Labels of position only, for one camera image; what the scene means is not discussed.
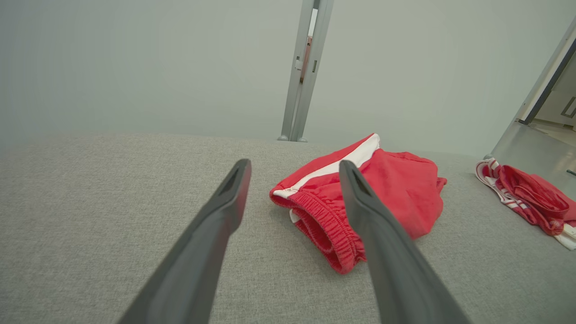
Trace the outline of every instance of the red clothing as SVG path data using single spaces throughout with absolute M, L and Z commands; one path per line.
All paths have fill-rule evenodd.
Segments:
M 504 205 L 548 235 L 561 234 L 564 223 L 576 225 L 576 202 L 537 175 L 499 165 L 491 158 L 477 163 L 476 177 L 491 187 Z
M 442 212 L 440 191 L 446 179 L 438 178 L 438 168 L 430 160 L 383 151 L 379 136 L 372 134 L 311 161 L 270 191 L 274 203 L 291 208 L 292 221 L 334 270 L 346 274 L 360 260 L 366 261 L 364 245 L 344 209 L 338 174 L 341 160 L 354 162 L 410 237 L 430 232 Z

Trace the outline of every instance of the white stripe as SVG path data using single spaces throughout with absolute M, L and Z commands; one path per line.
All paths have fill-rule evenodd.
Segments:
M 294 212 L 292 210 L 294 210 L 294 209 L 290 209 L 290 220 L 292 221 L 292 223 L 296 223 L 297 221 L 300 220 L 300 217 L 298 217 L 298 215 L 294 214 Z
M 298 192 L 298 190 L 312 178 L 318 176 L 323 176 L 327 174 L 332 174 L 338 172 L 340 167 L 340 161 L 348 160 L 352 161 L 357 168 L 359 168 L 364 162 L 370 160 L 374 151 L 380 148 L 380 136 L 378 134 L 373 134 L 366 141 L 360 144 L 354 151 L 350 152 L 347 156 L 344 156 L 341 160 L 334 163 L 328 164 L 323 168 L 320 168 L 310 174 L 307 174 L 302 179 L 300 179 L 295 185 L 284 190 L 274 190 L 273 195 L 280 196 L 282 198 L 288 198 L 289 196 Z

